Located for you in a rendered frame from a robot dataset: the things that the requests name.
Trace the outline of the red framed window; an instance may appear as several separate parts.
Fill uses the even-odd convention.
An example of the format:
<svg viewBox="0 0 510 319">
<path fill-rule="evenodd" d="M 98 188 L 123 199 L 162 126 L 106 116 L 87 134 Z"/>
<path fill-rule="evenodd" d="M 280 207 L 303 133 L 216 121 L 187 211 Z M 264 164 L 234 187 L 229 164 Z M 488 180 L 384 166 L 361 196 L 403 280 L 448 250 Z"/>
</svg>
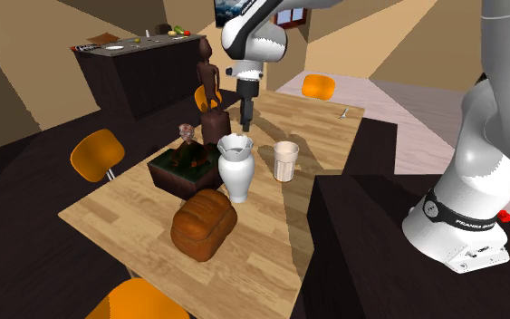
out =
<svg viewBox="0 0 510 319">
<path fill-rule="evenodd" d="M 297 27 L 306 23 L 307 13 L 306 8 L 283 10 L 274 16 L 274 23 L 283 29 Z"/>
</svg>

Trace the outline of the cream ribbed cup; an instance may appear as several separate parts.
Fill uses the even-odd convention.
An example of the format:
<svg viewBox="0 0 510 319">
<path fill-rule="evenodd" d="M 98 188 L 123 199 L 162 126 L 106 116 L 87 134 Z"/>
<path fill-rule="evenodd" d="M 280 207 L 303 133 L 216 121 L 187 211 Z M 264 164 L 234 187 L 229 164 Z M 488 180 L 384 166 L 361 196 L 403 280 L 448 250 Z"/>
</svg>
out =
<svg viewBox="0 0 510 319">
<path fill-rule="evenodd" d="M 274 177 L 280 182 L 293 179 L 299 147 L 291 141 L 279 141 L 274 145 Z"/>
</svg>

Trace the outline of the tall dark brown figure statue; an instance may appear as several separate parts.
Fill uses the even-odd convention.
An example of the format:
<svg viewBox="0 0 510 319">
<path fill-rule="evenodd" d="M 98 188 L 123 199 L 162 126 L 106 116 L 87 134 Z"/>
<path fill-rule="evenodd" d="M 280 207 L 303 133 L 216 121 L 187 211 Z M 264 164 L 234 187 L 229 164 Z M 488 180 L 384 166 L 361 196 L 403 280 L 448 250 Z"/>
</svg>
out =
<svg viewBox="0 0 510 319">
<path fill-rule="evenodd" d="M 221 138 L 231 133 L 229 114 L 223 110 L 217 96 L 220 84 L 219 69 L 209 59 L 212 48 L 206 37 L 199 39 L 199 52 L 202 61 L 197 64 L 197 77 L 204 87 L 207 110 L 200 115 L 201 132 L 205 144 L 217 144 Z"/>
</svg>

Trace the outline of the brown bread loaf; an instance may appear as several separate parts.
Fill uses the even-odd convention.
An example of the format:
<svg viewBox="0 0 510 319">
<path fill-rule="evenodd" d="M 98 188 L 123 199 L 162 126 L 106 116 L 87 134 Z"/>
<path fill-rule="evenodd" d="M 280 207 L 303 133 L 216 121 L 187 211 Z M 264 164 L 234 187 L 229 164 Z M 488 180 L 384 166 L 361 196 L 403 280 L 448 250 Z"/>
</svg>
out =
<svg viewBox="0 0 510 319">
<path fill-rule="evenodd" d="M 236 223 L 237 213 L 227 196 L 207 188 L 200 190 L 176 212 L 170 235 L 179 251 L 198 262 L 206 262 Z"/>
</svg>

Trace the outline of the dark robot stand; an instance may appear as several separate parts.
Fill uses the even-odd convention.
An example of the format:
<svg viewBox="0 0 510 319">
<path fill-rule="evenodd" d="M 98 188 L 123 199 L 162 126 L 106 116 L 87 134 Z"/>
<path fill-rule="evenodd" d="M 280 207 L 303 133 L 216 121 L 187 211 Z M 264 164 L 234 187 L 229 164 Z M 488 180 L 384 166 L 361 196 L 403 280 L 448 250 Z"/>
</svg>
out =
<svg viewBox="0 0 510 319">
<path fill-rule="evenodd" d="M 291 319 L 510 319 L 510 259 L 460 275 L 404 237 L 438 176 L 395 173 L 397 129 L 363 119 L 343 172 L 315 178 L 314 252 Z"/>
</svg>

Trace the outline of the dark kitchen counter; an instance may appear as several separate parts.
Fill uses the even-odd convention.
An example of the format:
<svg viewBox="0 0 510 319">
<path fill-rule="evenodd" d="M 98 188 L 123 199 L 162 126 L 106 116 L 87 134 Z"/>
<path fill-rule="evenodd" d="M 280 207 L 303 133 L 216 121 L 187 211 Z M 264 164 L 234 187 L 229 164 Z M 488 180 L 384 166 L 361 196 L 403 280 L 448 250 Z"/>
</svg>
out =
<svg viewBox="0 0 510 319">
<path fill-rule="evenodd" d="M 151 35 L 72 52 L 96 104 L 139 120 L 194 94 L 202 38 Z"/>
</svg>

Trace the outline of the wall picture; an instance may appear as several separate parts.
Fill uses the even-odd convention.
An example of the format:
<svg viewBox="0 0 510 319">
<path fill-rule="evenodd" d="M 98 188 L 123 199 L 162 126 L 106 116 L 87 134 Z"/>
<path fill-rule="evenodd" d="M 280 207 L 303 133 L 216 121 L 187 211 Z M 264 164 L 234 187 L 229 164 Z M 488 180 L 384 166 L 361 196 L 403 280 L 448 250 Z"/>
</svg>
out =
<svg viewBox="0 0 510 319">
<path fill-rule="evenodd" d="M 216 28 L 241 15 L 253 0 L 214 0 Z"/>
</svg>

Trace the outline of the white vase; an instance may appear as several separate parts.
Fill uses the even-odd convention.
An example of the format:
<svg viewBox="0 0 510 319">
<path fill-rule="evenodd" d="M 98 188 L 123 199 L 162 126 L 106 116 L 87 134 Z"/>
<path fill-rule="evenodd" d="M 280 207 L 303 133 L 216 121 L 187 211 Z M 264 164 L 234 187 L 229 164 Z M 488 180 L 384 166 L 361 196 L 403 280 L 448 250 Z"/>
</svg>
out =
<svg viewBox="0 0 510 319">
<path fill-rule="evenodd" d="M 218 171 L 229 199 L 234 203 L 247 200 L 248 189 L 255 173 L 255 161 L 251 153 L 253 141 L 244 134 L 232 133 L 222 137 L 217 148 L 221 155 Z"/>
</svg>

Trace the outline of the seated figure on dark box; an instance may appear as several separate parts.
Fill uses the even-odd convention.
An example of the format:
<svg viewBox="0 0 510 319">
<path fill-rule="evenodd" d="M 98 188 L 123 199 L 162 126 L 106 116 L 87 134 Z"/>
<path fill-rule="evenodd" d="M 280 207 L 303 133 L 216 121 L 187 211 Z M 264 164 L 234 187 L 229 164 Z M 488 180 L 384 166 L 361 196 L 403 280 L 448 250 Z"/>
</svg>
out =
<svg viewBox="0 0 510 319">
<path fill-rule="evenodd" d="M 217 146 L 194 140 L 190 124 L 180 124 L 178 129 L 183 142 L 148 162 L 154 185 L 182 199 L 191 198 L 201 189 L 218 189 L 223 181 L 218 172 Z"/>
</svg>

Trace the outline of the light wooden table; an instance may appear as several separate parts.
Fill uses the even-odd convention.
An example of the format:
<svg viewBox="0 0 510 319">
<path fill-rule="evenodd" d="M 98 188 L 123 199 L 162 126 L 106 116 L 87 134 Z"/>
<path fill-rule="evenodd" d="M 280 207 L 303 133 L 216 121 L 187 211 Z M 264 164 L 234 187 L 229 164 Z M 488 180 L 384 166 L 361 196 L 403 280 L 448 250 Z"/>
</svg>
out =
<svg viewBox="0 0 510 319">
<path fill-rule="evenodd" d="M 345 108 L 346 118 L 339 119 Z M 155 187 L 141 162 L 61 218 L 197 319 L 290 319 L 313 254 L 307 209 L 318 175 L 342 171 L 363 109 L 261 92 L 249 136 L 255 174 L 238 221 L 205 262 L 179 252 L 169 231 L 181 200 Z M 293 179 L 274 177 L 274 145 L 298 145 Z"/>
</svg>

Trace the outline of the orange chair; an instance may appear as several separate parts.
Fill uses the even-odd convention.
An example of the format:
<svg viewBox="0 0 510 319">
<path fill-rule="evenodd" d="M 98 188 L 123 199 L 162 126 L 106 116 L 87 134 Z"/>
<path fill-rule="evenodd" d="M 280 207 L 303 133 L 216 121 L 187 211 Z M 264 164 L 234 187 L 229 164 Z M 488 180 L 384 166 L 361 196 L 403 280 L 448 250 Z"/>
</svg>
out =
<svg viewBox="0 0 510 319">
<path fill-rule="evenodd" d="M 303 80 L 302 94 L 305 97 L 328 101 L 334 94 L 333 78 L 320 74 L 308 74 Z"/>
<path fill-rule="evenodd" d="M 219 99 L 220 102 L 223 101 L 223 98 L 222 98 L 222 95 L 220 93 L 220 91 L 217 91 L 216 92 L 216 96 L 217 98 Z M 195 102 L 197 104 L 197 107 L 199 108 L 199 110 L 201 112 L 207 112 L 207 98 L 206 98 L 206 95 L 205 95 L 205 88 L 203 85 L 200 85 L 196 91 L 195 91 L 195 94 L 194 94 L 194 98 L 195 98 Z M 217 107 L 217 101 L 216 100 L 212 100 L 211 101 L 211 109 L 214 109 Z"/>
<path fill-rule="evenodd" d="M 190 319 L 190 315 L 143 278 L 131 278 L 112 289 L 85 319 Z"/>
<path fill-rule="evenodd" d="M 105 176 L 115 178 L 111 168 L 125 156 L 125 149 L 107 129 L 97 130 L 85 137 L 72 151 L 70 162 L 86 180 L 99 182 Z"/>
</svg>

